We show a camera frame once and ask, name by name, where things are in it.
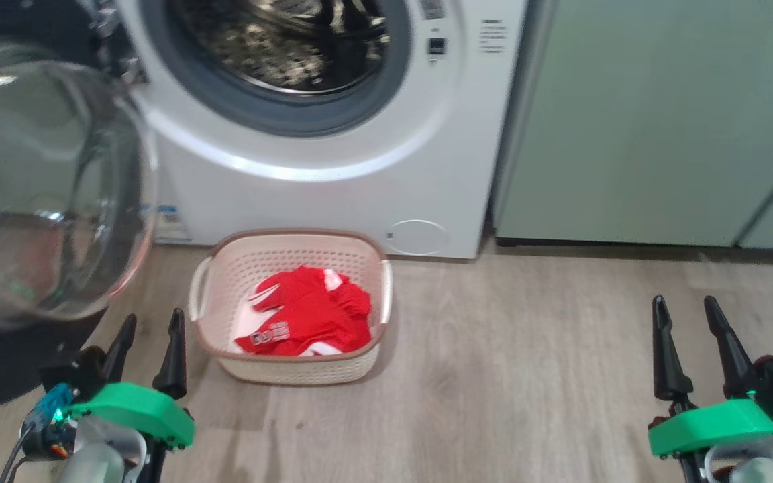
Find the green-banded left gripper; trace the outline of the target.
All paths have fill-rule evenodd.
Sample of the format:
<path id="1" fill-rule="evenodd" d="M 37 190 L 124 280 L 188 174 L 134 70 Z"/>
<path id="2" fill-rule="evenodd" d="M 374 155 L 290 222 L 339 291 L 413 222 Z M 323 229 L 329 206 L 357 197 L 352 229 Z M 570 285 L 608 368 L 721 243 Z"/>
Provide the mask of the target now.
<path id="1" fill-rule="evenodd" d="M 22 451 L 34 460 L 76 453 L 76 426 L 97 417 L 144 437 L 148 455 L 193 444 L 195 422 L 178 400 L 187 395 L 185 314 L 175 308 L 169 342 L 150 387 L 122 380 L 138 318 L 128 314 L 109 349 L 98 346 L 56 354 L 39 369 L 45 390 L 22 424 Z"/>

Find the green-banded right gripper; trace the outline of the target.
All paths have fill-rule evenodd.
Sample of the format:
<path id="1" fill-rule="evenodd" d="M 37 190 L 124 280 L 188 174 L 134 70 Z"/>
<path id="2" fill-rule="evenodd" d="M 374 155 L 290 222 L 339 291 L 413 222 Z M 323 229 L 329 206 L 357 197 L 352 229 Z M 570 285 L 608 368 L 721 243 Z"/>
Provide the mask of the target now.
<path id="1" fill-rule="evenodd" d="M 753 364 L 718 300 L 708 294 L 703 305 L 717 340 L 727 400 L 654 420 L 648 426 L 648 444 L 657 458 L 773 436 L 773 356 Z M 672 403 L 686 400 L 694 387 L 679 361 L 672 318 L 661 294 L 652 300 L 652 351 L 654 397 Z"/>

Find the red and white garment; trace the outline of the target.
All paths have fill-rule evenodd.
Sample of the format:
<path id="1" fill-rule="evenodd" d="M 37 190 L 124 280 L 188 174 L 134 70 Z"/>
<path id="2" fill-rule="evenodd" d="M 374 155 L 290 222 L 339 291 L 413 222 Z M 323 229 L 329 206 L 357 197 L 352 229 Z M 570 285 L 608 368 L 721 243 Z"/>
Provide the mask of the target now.
<path id="1" fill-rule="evenodd" d="M 298 266 L 255 284 L 239 303 L 231 339 L 257 356 L 349 354 L 372 340 L 369 294 L 343 273 Z"/>

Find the dark grey glass washer door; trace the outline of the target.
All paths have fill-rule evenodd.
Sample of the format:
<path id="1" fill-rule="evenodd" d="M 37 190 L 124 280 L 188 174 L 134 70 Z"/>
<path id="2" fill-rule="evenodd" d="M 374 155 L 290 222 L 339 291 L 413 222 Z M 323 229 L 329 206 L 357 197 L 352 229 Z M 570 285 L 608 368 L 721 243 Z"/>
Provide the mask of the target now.
<path id="1" fill-rule="evenodd" d="M 157 168 L 125 83 L 0 37 L 0 405 L 81 349 L 133 277 Z"/>

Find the cream perforated laundry basket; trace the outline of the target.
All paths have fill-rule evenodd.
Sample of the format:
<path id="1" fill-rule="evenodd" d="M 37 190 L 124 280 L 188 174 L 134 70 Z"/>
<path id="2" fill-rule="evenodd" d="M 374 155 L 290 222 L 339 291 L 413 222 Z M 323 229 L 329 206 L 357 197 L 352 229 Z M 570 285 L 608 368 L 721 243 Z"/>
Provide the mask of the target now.
<path id="1" fill-rule="evenodd" d="M 367 291 L 373 339 L 349 354 L 260 356 L 234 342 L 240 305 L 258 281 L 300 265 L 335 269 Z M 374 369 L 393 305 L 393 270 L 373 239 L 359 233 L 316 229 L 274 229 L 233 233 L 222 239 L 191 277 L 185 312 L 199 345 L 228 375 L 243 382 L 286 387 L 352 383 Z"/>

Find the white front-load washing machine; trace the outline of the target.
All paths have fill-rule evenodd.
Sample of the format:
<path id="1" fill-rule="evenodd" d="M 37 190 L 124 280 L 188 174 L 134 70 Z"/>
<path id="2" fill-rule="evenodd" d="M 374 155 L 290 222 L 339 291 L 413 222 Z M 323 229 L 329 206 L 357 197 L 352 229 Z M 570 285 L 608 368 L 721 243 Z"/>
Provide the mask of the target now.
<path id="1" fill-rule="evenodd" d="M 154 136 L 184 244 L 362 233 L 473 259 L 531 0 L 79 0 Z"/>

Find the blue energy label sticker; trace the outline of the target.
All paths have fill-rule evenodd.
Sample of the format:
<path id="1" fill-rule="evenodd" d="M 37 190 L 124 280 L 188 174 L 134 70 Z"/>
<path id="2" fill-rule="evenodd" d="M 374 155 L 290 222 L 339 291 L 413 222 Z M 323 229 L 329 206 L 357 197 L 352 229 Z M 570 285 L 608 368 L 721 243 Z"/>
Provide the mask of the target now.
<path id="1" fill-rule="evenodd" d="M 156 244 L 191 244 L 189 233 L 177 205 L 159 204 L 153 206 L 153 238 Z"/>

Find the pale green cabinet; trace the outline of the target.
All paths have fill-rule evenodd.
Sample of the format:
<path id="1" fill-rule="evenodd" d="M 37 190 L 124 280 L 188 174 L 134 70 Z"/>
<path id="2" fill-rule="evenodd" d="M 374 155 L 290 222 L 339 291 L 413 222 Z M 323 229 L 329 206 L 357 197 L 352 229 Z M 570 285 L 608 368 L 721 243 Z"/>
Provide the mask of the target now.
<path id="1" fill-rule="evenodd" d="M 533 0 L 500 244 L 773 250 L 773 0 Z"/>

